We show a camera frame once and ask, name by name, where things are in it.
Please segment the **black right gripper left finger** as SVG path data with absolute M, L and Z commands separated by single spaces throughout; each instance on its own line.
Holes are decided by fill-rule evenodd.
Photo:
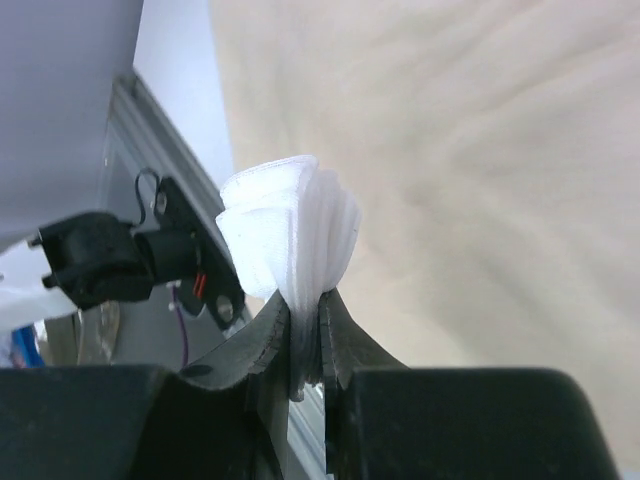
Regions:
M 274 295 L 180 373 L 152 365 L 1 373 L 5 479 L 279 479 L 289 309 Z

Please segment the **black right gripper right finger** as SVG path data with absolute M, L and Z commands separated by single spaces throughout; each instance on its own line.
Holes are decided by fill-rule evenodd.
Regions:
M 337 291 L 319 302 L 327 471 L 338 479 L 616 479 L 584 391 L 548 368 L 410 368 Z

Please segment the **white gauze pad stack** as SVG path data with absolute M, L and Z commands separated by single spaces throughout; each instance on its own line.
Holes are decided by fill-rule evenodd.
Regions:
M 344 276 L 361 210 L 335 171 L 312 155 L 263 163 L 229 178 L 216 218 L 243 291 L 282 296 L 291 314 L 290 393 L 303 399 L 320 380 L 317 315 L 323 294 Z

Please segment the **beige cloth drape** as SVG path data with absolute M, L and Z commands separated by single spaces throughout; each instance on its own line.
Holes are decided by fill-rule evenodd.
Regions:
M 639 466 L 639 5 L 215 1 L 238 168 L 362 209 L 340 292 L 411 366 L 532 365 Z

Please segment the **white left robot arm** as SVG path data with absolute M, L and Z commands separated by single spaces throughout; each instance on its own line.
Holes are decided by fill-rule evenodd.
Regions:
M 142 302 L 159 285 L 195 277 L 200 264 L 187 231 L 134 232 L 106 211 L 68 217 L 2 251 L 1 329 Z

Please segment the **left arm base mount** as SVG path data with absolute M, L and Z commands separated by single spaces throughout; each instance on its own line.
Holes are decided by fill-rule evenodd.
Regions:
M 241 324 L 245 294 L 221 245 L 173 178 L 144 168 L 134 189 L 140 209 L 134 240 L 155 283 L 174 284 L 187 313 L 207 312 L 231 334 Z

